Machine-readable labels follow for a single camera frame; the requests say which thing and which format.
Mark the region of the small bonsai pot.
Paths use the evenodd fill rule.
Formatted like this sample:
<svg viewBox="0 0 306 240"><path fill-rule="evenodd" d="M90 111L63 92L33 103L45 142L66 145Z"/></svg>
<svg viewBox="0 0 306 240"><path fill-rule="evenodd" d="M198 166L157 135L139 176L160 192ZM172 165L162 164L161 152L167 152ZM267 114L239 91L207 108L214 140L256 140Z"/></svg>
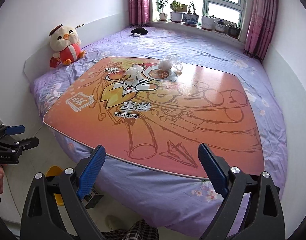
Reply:
<svg viewBox="0 0 306 240"><path fill-rule="evenodd" d="M160 21L166 21L167 20L167 14L164 12L164 8L166 7L168 3L168 0L158 0L156 2L157 9L159 11Z"/></svg>

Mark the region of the pink curtain left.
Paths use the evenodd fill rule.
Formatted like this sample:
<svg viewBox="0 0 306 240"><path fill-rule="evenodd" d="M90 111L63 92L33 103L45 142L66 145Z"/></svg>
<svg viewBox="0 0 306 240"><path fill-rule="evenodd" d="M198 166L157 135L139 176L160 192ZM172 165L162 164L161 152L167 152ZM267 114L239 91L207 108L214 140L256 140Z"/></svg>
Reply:
<svg viewBox="0 0 306 240"><path fill-rule="evenodd" d="M150 0L129 0L130 26L145 26L150 21Z"/></svg>

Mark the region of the white pot green plant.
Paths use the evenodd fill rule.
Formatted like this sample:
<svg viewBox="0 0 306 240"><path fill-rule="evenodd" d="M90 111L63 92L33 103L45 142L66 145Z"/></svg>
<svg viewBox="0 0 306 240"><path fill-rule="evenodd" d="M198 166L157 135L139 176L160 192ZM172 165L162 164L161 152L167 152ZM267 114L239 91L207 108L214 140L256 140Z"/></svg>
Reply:
<svg viewBox="0 0 306 240"><path fill-rule="evenodd" d="M181 23L183 21L183 14L187 12L188 5L182 4L177 0L173 0L170 5L171 13L171 21L175 23Z"/></svg>

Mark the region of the pink curtain right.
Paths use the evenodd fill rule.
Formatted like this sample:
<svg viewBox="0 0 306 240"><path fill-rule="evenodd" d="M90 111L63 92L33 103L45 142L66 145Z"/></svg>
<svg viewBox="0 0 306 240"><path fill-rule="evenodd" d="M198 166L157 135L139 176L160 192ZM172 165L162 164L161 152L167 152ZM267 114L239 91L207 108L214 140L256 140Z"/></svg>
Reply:
<svg viewBox="0 0 306 240"><path fill-rule="evenodd" d="M244 53L262 62L273 38L278 0L253 0Z"/></svg>

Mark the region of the blue white flower pot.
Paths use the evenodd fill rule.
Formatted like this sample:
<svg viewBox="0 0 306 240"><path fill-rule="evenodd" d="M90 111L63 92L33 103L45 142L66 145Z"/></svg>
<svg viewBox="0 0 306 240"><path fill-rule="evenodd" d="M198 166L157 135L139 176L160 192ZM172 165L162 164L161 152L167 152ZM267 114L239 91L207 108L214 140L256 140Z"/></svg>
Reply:
<svg viewBox="0 0 306 240"><path fill-rule="evenodd" d="M196 13L195 3L190 3L188 11L183 14L184 24L196 27L199 22L199 15Z"/></svg>

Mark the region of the yellow trash bin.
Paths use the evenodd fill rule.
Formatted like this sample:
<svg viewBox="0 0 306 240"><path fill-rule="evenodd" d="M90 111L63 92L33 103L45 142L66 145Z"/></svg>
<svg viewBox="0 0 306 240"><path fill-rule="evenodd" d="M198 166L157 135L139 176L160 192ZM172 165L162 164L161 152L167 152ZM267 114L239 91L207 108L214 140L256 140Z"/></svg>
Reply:
<svg viewBox="0 0 306 240"><path fill-rule="evenodd" d="M63 169L59 166L53 165L46 172L47 181L51 183L51 188L55 196L55 200L58 206L64 206L62 195L58 187L57 176L61 175Z"/></svg>

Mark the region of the purple floral bed sheet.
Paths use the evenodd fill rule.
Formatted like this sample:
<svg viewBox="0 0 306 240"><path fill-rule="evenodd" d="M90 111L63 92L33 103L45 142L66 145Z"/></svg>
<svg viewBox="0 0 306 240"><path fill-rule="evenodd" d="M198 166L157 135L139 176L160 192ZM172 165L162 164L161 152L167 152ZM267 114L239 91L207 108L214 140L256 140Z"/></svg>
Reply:
<svg viewBox="0 0 306 240"><path fill-rule="evenodd" d="M211 38L153 27L142 37L122 30L86 51L36 78L31 93L73 161L105 147L97 187L148 224L190 237L209 226L222 197L198 160L201 143L245 173L269 172L284 189L286 127L257 60Z"/></svg>

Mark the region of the chick plush toy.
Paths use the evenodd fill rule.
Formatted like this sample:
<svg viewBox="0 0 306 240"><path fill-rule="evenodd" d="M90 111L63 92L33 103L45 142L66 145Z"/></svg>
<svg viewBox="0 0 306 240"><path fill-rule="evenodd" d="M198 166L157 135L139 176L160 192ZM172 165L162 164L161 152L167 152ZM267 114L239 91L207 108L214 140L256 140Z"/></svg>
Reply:
<svg viewBox="0 0 306 240"><path fill-rule="evenodd" d="M81 49L81 40L76 31L79 27L81 25L73 28L59 24L50 31L50 47L54 51L49 63L50 68L68 66L85 57L86 51Z"/></svg>

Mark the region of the small white patterned pot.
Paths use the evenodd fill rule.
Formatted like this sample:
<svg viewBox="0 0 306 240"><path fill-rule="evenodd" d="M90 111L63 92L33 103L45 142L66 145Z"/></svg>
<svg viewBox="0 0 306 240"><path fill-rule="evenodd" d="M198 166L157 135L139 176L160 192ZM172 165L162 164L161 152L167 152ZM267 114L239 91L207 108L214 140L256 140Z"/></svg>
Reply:
<svg viewBox="0 0 306 240"><path fill-rule="evenodd" d="M217 20L214 30L218 33L224 33L225 29L226 29L225 22L221 19Z"/></svg>

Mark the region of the dark flower pot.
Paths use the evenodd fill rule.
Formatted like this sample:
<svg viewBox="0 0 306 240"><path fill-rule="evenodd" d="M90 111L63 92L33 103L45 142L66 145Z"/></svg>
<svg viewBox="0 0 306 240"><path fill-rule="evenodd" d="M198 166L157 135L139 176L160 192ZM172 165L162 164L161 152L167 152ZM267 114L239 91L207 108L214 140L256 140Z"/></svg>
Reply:
<svg viewBox="0 0 306 240"><path fill-rule="evenodd" d="M229 24L229 25L228 25L228 35L229 35L230 37L233 37L233 38L238 39L240 33L241 33L241 28L237 27L237 26L234 25L234 24Z"/></svg>

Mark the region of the clear plastic bag ball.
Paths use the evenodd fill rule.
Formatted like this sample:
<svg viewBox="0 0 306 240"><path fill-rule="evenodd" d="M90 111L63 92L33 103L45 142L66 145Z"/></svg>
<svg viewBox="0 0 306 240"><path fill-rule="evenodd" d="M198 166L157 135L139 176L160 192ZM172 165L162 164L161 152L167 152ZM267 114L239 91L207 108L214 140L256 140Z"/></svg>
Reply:
<svg viewBox="0 0 306 240"><path fill-rule="evenodd" d="M160 70L172 70L176 75L181 75L183 71L183 66L179 62L179 56L176 54L171 54L163 57L158 64Z"/></svg>

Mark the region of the pink curtain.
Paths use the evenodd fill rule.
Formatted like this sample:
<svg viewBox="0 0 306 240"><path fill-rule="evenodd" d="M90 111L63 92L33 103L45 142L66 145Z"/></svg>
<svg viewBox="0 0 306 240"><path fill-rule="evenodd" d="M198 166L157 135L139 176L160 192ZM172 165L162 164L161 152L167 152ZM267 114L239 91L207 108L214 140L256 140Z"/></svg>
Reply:
<svg viewBox="0 0 306 240"><path fill-rule="evenodd" d="M244 53L262 62L273 38L278 0L253 0Z"/></svg>
<svg viewBox="0 0 306 240"><path fill-rule="evenodd" d="M150 21L150 0L129 0L130 26L145 26Z"/></svg>

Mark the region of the orange cartoon printed board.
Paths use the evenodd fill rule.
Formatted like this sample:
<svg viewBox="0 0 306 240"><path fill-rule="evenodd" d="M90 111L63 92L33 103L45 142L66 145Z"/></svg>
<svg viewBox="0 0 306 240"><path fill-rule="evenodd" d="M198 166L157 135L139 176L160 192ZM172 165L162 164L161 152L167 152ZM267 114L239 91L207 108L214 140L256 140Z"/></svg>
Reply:
<svg viewBox="0 0 306 240"><path fill-rule="evenodd" d="M124 72L144 67L145 79ZM155 59L107 57L79 77L43 118L56 132L108 156L191 178L206 178L200 144L245 173L264 171L256 120L239 79L184 64L181 75Z"/></svg>

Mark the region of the black white plush toy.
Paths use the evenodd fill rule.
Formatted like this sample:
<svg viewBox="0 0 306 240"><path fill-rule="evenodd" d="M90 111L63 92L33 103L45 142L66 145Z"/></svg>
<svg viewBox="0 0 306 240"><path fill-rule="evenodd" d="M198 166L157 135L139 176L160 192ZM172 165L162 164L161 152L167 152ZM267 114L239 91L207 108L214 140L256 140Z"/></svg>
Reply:
<svg viewBox="0 0 306 240"><path fill-rule="evenodd" d="M143 27L137 27L137 28L131 30L131 34L134 37L140 37L142 35L146 35L147 33L148 33L148 31Z"/></svg>

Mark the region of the white headboard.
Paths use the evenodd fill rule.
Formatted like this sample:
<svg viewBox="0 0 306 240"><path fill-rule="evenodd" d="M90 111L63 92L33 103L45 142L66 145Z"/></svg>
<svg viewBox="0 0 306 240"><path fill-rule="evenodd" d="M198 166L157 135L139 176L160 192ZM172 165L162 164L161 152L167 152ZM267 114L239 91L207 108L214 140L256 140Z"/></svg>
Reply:
<svg viewBox="0 0 306 240"><path fill-rule="evenodd" d="M49 35L48 44L32 54L24 64L26 79L33 81L48 72L51 66L69 65L84 57L84 45L121 31L129 25L128 11L70 27L60 24Z"/></svg>

